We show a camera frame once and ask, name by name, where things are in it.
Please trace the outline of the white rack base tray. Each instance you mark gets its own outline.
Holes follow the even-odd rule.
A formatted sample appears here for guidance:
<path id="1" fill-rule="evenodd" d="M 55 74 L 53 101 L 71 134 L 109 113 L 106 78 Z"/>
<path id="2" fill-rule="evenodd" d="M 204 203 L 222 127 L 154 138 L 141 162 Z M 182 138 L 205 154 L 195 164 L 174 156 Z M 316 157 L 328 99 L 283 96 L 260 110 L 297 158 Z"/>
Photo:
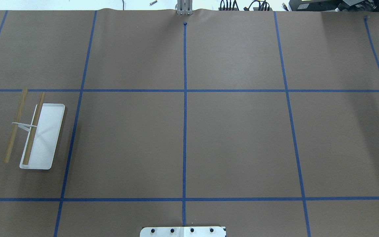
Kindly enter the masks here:
<path id="1" fill-rule="evenodd" d="M 23 164 L 26 152 L 23 150 L 19 164 L 21 169 L 49 170 L 52 167 L 64 112 L 64 104 L 43 104 L 29 162 Z"/>

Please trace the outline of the inner wooden rack bar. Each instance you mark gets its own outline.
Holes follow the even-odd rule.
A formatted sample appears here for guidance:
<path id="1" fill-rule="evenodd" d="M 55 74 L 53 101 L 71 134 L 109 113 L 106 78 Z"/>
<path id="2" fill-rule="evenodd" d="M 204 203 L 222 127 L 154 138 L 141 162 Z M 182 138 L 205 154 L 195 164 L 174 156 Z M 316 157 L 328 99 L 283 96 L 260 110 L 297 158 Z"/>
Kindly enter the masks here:
<path id="1" fill-rule="evenodd" d="M 28 165 L 30 162 L 31 151 L 33 149 L 34 139 L 36 136 L 37 126 L 39 123 L 42 107 L 44 104 L 45 94 L 46 94 L 45 92 L 41 92 L 41 94 L 39 96 L 39 100 L 38 100 L 38 103 L 36 106 L 36 111 L 35 111 L 34 117 L 33 117 L 33 122 L 32 122 L 31 127 L 30 127 L 30 135 L 29 135 L 27 146 L 25 149 L 24 159 L 22 161 L 23 165 Z"/>

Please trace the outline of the wooden rack bar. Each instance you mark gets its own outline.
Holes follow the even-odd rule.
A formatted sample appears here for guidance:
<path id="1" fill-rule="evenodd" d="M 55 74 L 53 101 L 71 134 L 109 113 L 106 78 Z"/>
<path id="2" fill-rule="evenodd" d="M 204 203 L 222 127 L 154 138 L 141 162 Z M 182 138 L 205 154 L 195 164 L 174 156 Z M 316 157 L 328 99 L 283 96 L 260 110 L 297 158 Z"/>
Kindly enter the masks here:
<path id="1" fill-rule="evenodd" d="M 28 93 L 28 88 L 23 88 L 22 93 L 21 93 L 21 97 L 20 97 L 20 101 L 19 101 L 16 113 L 15 113 L 14 123 L 12 123 L 12 132 L 10 134 L 9 142 L 8 142 L 7 148 L 5 150 L 3 163 L 8 163 L 10 160 L 10 157 L 12 155 L 15 137 L 16 137 L 16 133 L 17 133 L 17 129 L 18 129 L 17 123 L 20 122 L 20 119 L 22 116 L 22 111 L 24 108 L 24 104 L 25 104 L 25 101 L 27 98 L 27 93 Z"/>
<path id="2" fill-rule="evenodd" d="M 36 136 L 37 126 L 39 123 L 42 107 L 44 104 L 45 94 L 46 94 L 45 92 L 41 92 L 41 94 L 39 96 L 39 100 L 38 100 L 38 103 L 36 106 L 36 111 L 35 111 L 34 117 L 33 117 L 33 122 L 32 122 L 31 127 L 30 127 L 30 135 L 29 135 L 27 146 L 25 149 L 24 159 L 22 161 L 23 165 L 28 165 L 30 162 L 31 151 L 33 149 L 34 139 Z"/>

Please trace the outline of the outer wooden rack bar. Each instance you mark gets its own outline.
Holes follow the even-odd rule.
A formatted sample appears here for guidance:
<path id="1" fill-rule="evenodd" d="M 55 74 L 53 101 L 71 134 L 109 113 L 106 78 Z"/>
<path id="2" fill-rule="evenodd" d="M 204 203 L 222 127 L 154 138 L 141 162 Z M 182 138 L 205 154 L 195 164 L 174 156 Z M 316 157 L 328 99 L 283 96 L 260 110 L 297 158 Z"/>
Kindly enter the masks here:
<path id="1" fill-rule="evenodd" d="M 17 129 L 18 129 L 17 123 L 20 122 L 20 119 L 22 116 L 22 111 L 24 108 L 24 104 L 25 104 L 25 101 L 27 98 L 27 93 L 28 93 L 28 88 L 23 88 L 22 93 L 21 93 L 21 97 L 20 97 L 20 101 L 19 101 L 16 113 L 15 113 L 14 123 L 12 123 L 12 132 L 10 134 L 9 142 L 8 142 L 7 148 L 5 150 L 3 163 L 8 163 L 10 160 L 10 157 L 12 155 L 15 137 L 16 137 L 16 133 L 17 133 Z"/>

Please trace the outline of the brown paper table cover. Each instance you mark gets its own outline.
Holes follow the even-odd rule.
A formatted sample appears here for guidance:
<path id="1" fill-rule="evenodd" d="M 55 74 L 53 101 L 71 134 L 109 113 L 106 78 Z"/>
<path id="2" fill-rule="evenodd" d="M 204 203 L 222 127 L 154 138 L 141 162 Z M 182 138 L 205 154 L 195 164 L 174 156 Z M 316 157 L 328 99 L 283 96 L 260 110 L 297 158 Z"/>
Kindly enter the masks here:
<path id="1" fill-rule="evenodd" d="M 44 103 L 52 167 L 21 169 Z M 379 237 L 379 13 L 0 11 L 0 237 Z"/>

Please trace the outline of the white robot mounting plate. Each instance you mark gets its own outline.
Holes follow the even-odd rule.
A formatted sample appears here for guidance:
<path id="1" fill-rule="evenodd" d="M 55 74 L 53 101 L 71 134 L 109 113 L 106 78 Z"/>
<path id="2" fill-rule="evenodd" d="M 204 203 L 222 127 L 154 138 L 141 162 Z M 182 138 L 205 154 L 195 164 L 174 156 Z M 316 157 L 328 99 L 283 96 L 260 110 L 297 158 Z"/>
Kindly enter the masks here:
<path id="1" fill-rule="evenodd" d="M 227 231 L 221 226 L 176 226 L 144 227 L 140 237 L 226 237 Z"/>

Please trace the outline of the black power strip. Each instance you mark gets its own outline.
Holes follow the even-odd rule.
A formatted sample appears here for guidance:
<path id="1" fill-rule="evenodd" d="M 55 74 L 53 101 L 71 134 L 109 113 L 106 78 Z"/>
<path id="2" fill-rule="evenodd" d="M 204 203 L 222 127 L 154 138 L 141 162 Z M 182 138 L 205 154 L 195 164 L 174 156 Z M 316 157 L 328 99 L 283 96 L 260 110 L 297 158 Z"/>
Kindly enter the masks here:
<path id="1" fill-rule="evenodd" d="M 239 6 L 236 0 L 220 0 L 219 11 L 239 11 Z"/>

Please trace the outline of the aluminium frame post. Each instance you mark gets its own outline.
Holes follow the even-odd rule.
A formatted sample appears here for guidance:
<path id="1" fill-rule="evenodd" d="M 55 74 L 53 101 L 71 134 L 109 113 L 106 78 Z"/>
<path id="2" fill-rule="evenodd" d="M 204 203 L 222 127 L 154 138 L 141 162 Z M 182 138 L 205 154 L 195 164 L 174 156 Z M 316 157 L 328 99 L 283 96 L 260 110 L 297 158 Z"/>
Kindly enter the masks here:
<path id="1" fill-rule="evenodd" d="M 176 5 L 176 11 L 178 15 L 192 15 L 192 0 L 178 0 Z"/>

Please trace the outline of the white rack bracket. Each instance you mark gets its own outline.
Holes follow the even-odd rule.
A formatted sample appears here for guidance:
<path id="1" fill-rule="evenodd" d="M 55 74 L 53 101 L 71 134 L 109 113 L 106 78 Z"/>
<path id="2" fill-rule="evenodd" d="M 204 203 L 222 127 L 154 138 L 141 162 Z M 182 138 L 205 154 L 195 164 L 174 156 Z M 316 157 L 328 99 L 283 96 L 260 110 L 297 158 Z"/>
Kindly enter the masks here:
<path id="1" fill-rule="evenodd" d="M 36 125 L 32 125 L 32 124 L 26 124 L 26 123 L 19 123 L 19 122 L 12 122 L 12 124 L 14 126 L 17 126 L 18 128 L 22 129 L 22 130 L 25 130 L 27 132 L 31 132 L 31 131 L 35 131 L 37 130 L 37 126 Z"/>

